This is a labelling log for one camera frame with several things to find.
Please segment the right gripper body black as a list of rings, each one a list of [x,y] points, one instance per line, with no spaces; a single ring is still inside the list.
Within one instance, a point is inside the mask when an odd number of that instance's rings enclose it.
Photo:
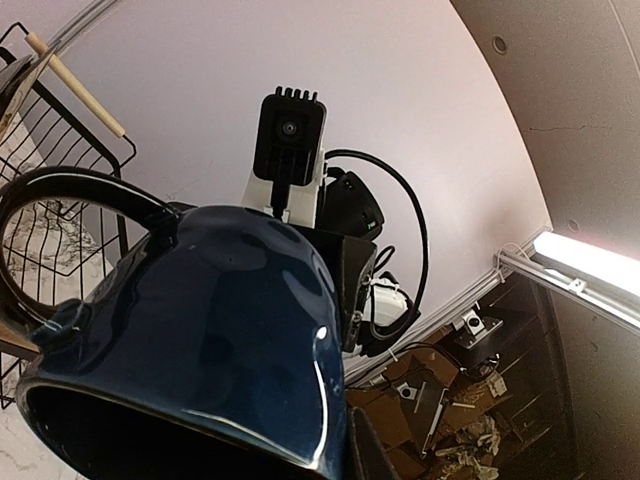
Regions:
[[[374,240],[382,232],[384,215],[371,190],[352,171],[330,170],[320,200],[315,227],[337,288],[341,349],[351,353],[364,317],[366,286],[377,252]]]

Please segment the dark blue mug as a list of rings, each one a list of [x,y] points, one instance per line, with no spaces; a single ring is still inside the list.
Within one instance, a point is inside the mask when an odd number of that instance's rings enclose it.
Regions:
[[[76,199],[146,233],[85,299],[36,307],[1,276],[39,357],[16,390],[32,432],[89,479],[342,479],[347,408],[329,270],[298,230],[239,206],[181,212],[77,167],[30,171],[1,219]]]

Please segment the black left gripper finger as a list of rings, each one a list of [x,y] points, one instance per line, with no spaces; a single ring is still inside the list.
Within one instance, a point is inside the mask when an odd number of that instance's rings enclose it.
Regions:
[[[411,432],[398,407],[383,413],[349,407],[349,478],[419,479],[425,465],[412,457]]]

